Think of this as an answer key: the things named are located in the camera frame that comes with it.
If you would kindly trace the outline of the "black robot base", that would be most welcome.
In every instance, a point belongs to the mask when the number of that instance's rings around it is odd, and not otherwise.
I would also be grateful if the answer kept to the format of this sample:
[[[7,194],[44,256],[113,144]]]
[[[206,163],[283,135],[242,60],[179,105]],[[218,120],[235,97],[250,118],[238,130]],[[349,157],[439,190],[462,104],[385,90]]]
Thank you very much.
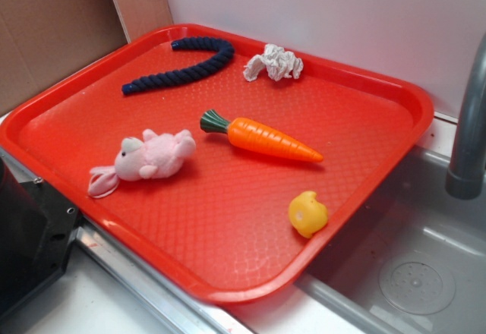
[[[80,210],[46,181],[19,182],[1,162],[1,319],[64,275]]]

